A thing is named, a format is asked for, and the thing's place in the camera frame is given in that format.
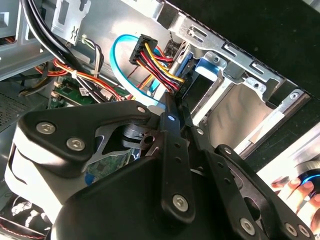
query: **hand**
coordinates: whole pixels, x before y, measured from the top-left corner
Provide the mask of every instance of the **hand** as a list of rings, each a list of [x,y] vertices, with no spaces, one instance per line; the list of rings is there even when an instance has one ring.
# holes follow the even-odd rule
[[[287,184],[273,183],[274,190],[281,189],[278,197],[311,229],[314,234],[320,233],[320,194],[316,194],[300,208],[303,200],[314,189],[311,181],[300,185],[299,178],[289,181]]]

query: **black wire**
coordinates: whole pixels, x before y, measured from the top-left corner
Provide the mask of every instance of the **black wire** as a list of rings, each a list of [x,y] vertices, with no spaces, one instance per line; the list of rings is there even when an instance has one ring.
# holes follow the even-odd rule
[[[75,70],[83,72],[85,69],[76,59],[76,57],[71,53],[71,51],[49,30],[45,21],[41,17],[38,8],[34,2],[34,0],[28,0],[30,9],[32,11],[32,15],[34,16],[36,22],[38,23],[40,29],[44,33],[44,35],[48,38],[48,40],[53,43],[61,52],[61,54],[65,57],[65,59],[70,63]]]
[[[32,75],[25,76],[20,73],[19,76],[9,77],[5,81],[18,82],[18,81],[25,81],[25,80],[31,80],[31,79],[38,79],[41,77],[42,77],[42,74],[32,74]]]
[[[155,67],[156,69],[158,69],[158,71],[159,71],[160,73],[162,73],[162,76],[163,76],[166,80],[168,80],[168,81],[171,82],[171,83],[176,84],[177,86],[179,86],[179,85],[181,84],[181,82],[177,81],[176,79],[174,79],[174,78],[172,78],[172,77],[164,74],[164,73],[163,73],[163,70],[160,69],[156,64],[153,63],[153,61],[152,61],[152,59],[151,59],[151,56],[150,56],[149,52],[148,52],[146,49],[144,49],[143,52],[144,52],[144,54],[146,55],[146,57],[147,57],[148,59],[150,59],[150,62],[152,63],[152,66]]]
[[[27,88],[25,90],[22,90],[19,94],[19,96],[30,96],[33,95],[35,93],[40,92],[42,89],[46,88],[49,84],[51,84],[53,82],[54,78],[53,77],[47,77],[47,79],[45,81],[43,81],[39,86],[37,87],[31,87],[31,88]]]
[[[159,74],[158,73],[156,73],[151,67],[149,67],[149,65],[148,65],[148,63],[142,58],[142,57],[139,57],[139,60],[140,60],[140,62],[142,62],[142,64],[149,70],[149,71],[151,71],[153,74],[154,74],[154,76],[156,76],[156,78],[163,84],[163,85],[165,85],[168,89],[170,89],[173,93],[175,92],[174,91],[174,89],[169,85],[169,84],[167,84],[166,83],[166,81],[164,81],[163,80],[163,77],[164,76],[159,76]]]
[[[59,49],[57,49],[58,47],[53,44],[48,38],[47,36],[41,31],[40,29],[40,26],[39,26],[39,23],[36,21],[35,19],[35,15],[34,15],[34,12],[32,11],[32,7],[31,5],[35,6],[34,4],[34,1],[33,0],[20,0],[21,2],[21,5],[22,5],[22,8],[23,8],[23,12],[24,14],[28,17],[29,19],[29,22],[30,22],[30,25],[34,31],[34,35],[36,35],[42,42],[43,44],[48,48],[50,49],[50,51],[52,51],[52,53],[54,53],[56,56],[58,56],[65,64],[69,65],[69,66],[72,66],[74,67],[75,70],[77,69],[80,69],[81,72],[84,72],[85,73],[85,70],[83,69],[83,67],[80,65],[80,68],[79,66],[77,65],[76,63],[76,66],[74,65],[74,62],[70,62],[69,60],[66,59],[65,56],[67,56],[67,54],[62,54]],[[77,79],[77,81],[80,83],[84,83],[83,80],[81,80],[80,78]],[[107,99],[106,97],[99,91],[99,89],[91,82],[88,82],[86,84],[84,84],[84,88],[88,91],[88,92],[94,92],[95,95],[97,95],[100,99],[102,99],[102,102],[107,102]]]

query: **black cable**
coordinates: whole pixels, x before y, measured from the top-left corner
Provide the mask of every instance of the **black cable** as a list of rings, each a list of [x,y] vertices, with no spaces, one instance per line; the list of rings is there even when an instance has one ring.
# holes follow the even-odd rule
[[[48,38],[48,40],[53,43],[61,52],[61,54],[65,57],[65,59],[70,63],[75,70],[80,72],[85,72],[85,69],[76,59],[76,57],[71,53],[71,51],[49,30],[45,21],[41,17],[38,8],[34,2],[34,0],[28,0],[30,9],[32,11],[32,15],[34,16],[36,22],[38,23],[40,29],[44,33],[44,35]]]
[[[42,77],[42,74],[32,74],[32,75],[26,75],[26,76],[23,74],[19,74],[19,76],[9,77],[5,81],[18,82],[18,81],[25,81],[25,80],[31,80],[31,79],[38,79],[41,77]]]
[[[155,70],[153,70],[149,65],[148,63],[142,58],[142,57],[139,57],[139,60],[141,63],[144,64],[144,66],[150,71],[153,73],[154,76],[156,76],[156,78],[168,89],[170,89],[173,93],[175,92],[174,89],[172,88],[172,86],[170,86],[169,84],[167,84],[163,79],[164,79],[164,76],[163,75],[159,75],[158,73],[155,72]]]
[[[24,15],[27,19],[27,22],[29,24],[30,30],[32,31],[32,33],[34,34],[34,36],[40,41],[40,43],[47,49],[49,50],[49,52],[51,52],[59,61],[69,65],[69,66],[73,66],[76,70],[78,67],[74,66],[74,64],[72,62],[69,62],[65,56],[66,54],[62,54],[59,49],[57,49],[58,47],[53,44],[48,38],[47,36],[41,31],[40,26],[38,24],[38,22],[35,19],[34,16],[34,12],[32,11],[31,5],[30,4],[34,4],[33,0],[20,0],[22,8],[23,8],[23,12]],[[81,79],[77,79],[77,81],[81,84],[81,82],[83,80]],[[99,91],[99,89],[91,82],[88,82],[87,84],[84,85],[84,88],[88,91],[88,92],[92,92],[94,90],[94,94],[97,95],[100,99],[103,100],[103,102],[106,102],[107,99],[105,98],[105,96],[103,96],[103,94]]]
[[[40,92],[41,90],[45,89],[49,84],[51,84],[53,82],[53,80],[54,80],[53,77],[47,77],[46,80],[43,81],[39,86],[22,90],[19,94],[19,97],[20,96],[27,97],[27,96],[36,94],[36,93]]]

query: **silver screw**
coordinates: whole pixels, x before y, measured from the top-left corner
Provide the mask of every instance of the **silver screw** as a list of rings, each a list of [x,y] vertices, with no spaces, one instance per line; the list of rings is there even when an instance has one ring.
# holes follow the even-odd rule
[[[41,134],[50,135],[56,131],[56,127],[50,122],[40,122],[36,130]]]
[[[291,233],[293,236],[298,236],[298,233],[297,233],[297,231],[295,230],[295,228],[291,225],[291,224],[289,224],[289,223],[286,223],[285,224],[285,228],[287,229],[287,231],[289,232],[289,233]]]
[[[300,232],[303,233],[303,235],[305,235],[307,238],[310,238],[310,233],[307,231],[307,229],[302,226],[302,225],[298,225]]]
[[[76,137],[72,137],[68,141],[66,141],[66,145],[69,149],[77,152],[82,151],[86,147],[84,141]]]
[[[173,196],[172,202],[180,212],[186,212],[189,208],[187,200],[179,194]]]
[[[146,110],[143,107],[140,107],[140,106],[138,106],[138,111],[143,113],[143,114],[146,112]]]
[[[198,128],[196,131],[197,131],[197,132],[198,132],[198,134],[200,134],[200,135],[205,134],[205,133],[204,133],[204,131],[202,131],[200,128]]]
[[[295,99],[297,99],[297,97],[299,97],[299,93],[298,92],[294,92],[294,93],[292,93],[291,95],[290,95],[290,98],[292,99],[292,100],[295,100]]]
[[[247,234],[249,234],[251,236],[255,235],[256,230],[255,230],[254,226],[252,225],[252,223],[248,219],[241,218],[240,224],[241,224],[241,227],[243,228],[243,230],[245,230]]]
[[[232,154],[232,151],[229,148],[225,147],[224,150],[227,154]]]

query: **black surface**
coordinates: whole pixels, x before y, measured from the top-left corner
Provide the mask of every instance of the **black surface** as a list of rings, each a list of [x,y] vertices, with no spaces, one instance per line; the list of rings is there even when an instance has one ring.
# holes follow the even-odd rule
[[[145,109],[145,112],[140,112],[138,107]],[[51,153],[48,155],[50,159],[41,157],[37,152],[29,151],[29,148],[21,151],[18,144],[17,150],[26,159],[40,164],[47,170],[61,177],[73,178],[85,171],[87,162],[96,153],[95,136],[98,128],[107,126],[103,135],[104,139],[108,139],[118,127],[127,124],[143,125],[150,118],[149,110],[136,101],[29,112],[18,121],[18,127],[29,140],[25,144],[38,145],[38,148],[47,150]],[[50,135],[38,132],[36,126],[42,122],[53,124],[56,131]],[[81,139],[85,143],[84,150],[69,149],[67,140],[70,138]]]
[[[148,44],[150,47],[151,52],[153,53],[156,46],[158,45],[158,41],[153,39],[150,36],[141,34],[141,36],[138,39],[138,42],[136,43],[133,52],[130,56],[129,62],[132,65],[136,65],[139,66],[139,64],[137,63],[137,60],[139,60],[139,58],[141,58],[141,52],[146,48],[145,44]]]
[[[208,184],[209,179],[192,173],[192,189],[194,193],[196,215],[191,224],[186,226],[168,224],[158,218],[157,209],[160,203],[161,190],[158,178],[159,160],[145,157],[123,167],[77,192],[62,207],[52,228],[56,240],[229,240],[229,239],[263,239],[262,235],[250,236],[240,226],[236,217],[233,222],[237,232],[233,232],[221,197],[216,188]],[[245,166],[241,159],[233,162],[233,168]],[[304,223],[292,212],[284,202],[252,171],[248,166],[240,170],[244,183],[250,186],[244,188],[241,195],[250,196],[261,207],[261,216],[265,221],[269,238],[310,239],[300,234],[290,235],[283,227],[284,222],[292,225]],[[244,212],[244,208],[234,209],[238,201],[233,194],[228,196],[227,206],[233,205],[229,217]]]
[[[193,174],[196,217],[186,228],[169,229],[155,215],[160,190],[156,161],[148,157],[76,193],[52,229],[56,240],[224,240],[219,208],[207,197],[205,179]]]
[[[320,99],[320,13],[302,0],[169,0]]]
[[[258,172],[314,127],[319,120],[320,101],[313,98],[251,153],[245,161],[254,171]]]

